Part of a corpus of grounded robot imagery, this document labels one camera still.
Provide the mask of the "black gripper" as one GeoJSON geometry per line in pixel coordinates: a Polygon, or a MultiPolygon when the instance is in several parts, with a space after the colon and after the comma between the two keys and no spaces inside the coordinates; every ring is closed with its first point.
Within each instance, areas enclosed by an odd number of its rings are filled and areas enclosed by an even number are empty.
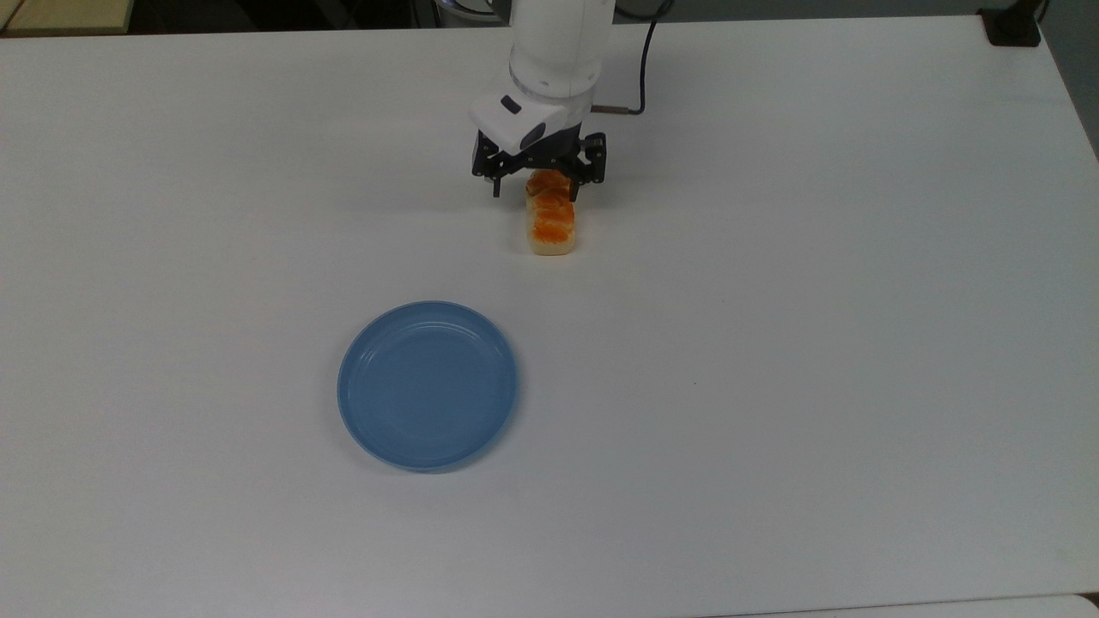
{"type": "Polygon", "coordinates": [[[502,180],[512,173],[555,169],[568,173],[569,199],[576,201],[585,186],[604,183],[607,168],[606,134],[596,132],[582,136],[581,129],[581,125],[575,125],[559,130],[515,155],[499,148],[479,130],[475,148],[471,148],[471,176],[490,183],[492,197],[499,198],[502,180]]]}

